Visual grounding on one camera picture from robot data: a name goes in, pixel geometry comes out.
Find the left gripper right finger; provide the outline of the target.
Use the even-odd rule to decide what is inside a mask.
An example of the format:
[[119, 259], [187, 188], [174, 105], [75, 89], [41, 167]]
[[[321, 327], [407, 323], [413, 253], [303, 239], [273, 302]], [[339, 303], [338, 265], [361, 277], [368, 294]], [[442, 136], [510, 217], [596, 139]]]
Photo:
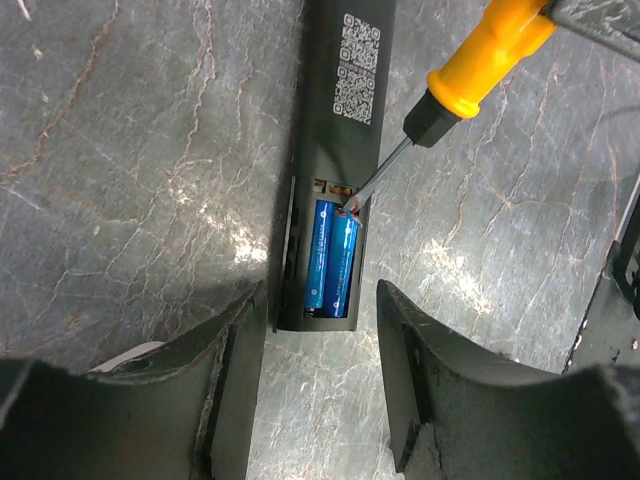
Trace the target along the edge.
[[395, 469], [407, 479], [635, 479], [639, 372], [557, 375], [494, 353], [377, 285]]

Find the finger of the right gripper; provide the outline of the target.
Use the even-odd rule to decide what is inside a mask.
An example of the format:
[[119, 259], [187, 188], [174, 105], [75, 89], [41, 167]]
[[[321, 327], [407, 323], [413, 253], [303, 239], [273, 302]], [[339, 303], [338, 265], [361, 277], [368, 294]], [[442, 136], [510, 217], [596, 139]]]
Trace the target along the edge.
[[639, 62], [639, 0], [554, 0], [543, 13], [556, 25]]

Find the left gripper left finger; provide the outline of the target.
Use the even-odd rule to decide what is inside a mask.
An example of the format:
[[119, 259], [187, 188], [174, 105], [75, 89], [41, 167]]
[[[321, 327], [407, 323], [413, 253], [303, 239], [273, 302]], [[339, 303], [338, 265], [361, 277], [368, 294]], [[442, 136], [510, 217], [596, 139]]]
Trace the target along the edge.
[[5, 479], [242, 479], [267, 330], [257, 282], [108, 372], [1, 363]]

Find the orange handled screwdriver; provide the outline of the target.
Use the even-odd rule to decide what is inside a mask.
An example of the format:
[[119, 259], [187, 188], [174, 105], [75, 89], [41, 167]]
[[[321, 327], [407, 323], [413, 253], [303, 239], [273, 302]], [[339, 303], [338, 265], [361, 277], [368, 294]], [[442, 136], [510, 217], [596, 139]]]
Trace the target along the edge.
[[408, 148], [431, 148], [459, 121], [479, 113], [490, 91], [555, 31], [555, 24], [543, 15], [546, 5], [535, 0], [489, 2], [478, 25], [451, 58], [427, 75], [425, 93], [405, 117], [405, 138], [346, 202], [345, 211], [358, 212]]

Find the blue battery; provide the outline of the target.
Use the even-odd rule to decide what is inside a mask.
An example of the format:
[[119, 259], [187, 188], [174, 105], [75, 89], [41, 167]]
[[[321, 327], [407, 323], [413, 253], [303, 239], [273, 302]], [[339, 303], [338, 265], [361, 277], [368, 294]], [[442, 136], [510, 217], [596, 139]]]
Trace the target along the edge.
[[335, 212], [323, 300], [323, 308], [329, 318], [343, 318], [346, 315], [358, 231], [359, 222], [352, 213], [340, 209]]
[[322, 307], [334, 210], [335, 204], [332, 202], [324, 200], [316, 202], [305, 291], [305, 310], [315, 311]]

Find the black remote control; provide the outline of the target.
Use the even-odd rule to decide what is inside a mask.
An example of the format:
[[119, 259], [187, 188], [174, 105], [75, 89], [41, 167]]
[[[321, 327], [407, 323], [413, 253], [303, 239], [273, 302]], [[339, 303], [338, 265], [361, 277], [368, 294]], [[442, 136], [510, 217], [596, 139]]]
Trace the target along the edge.
[[357, 327], [370, 206], [353, 214], [359, 231], [343, 318], [327, 317], [323, 303], [304, 309], [314, 213], [318, 200], [345, 211], [378, 167], [395, 13], [393, 1], [305, 4], [276, 330]]

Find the wide white remote control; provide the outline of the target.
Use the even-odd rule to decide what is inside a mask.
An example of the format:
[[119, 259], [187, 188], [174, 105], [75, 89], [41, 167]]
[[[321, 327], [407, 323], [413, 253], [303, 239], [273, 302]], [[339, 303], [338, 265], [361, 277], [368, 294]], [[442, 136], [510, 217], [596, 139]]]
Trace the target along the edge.
[[99, 372], [99, 373], [105, 373], [105, 372], [111, 372], [113, 370], [115, 370], [117, 367], [126, 364], [127, 362], [130, 362], [132, 360], [136, 360], [139, 357], [147, 354], [148, 352], [151, 352], [161, 346], [163, 346], [164, 343], [162, 341], [149, 341], [149, 342], [145, 342], [142, 344], [139, 344], [129, 350], [127, 350], [126, 352], [117, 355], [116, 357], [94, 367], [91, 369], [91, 372]]

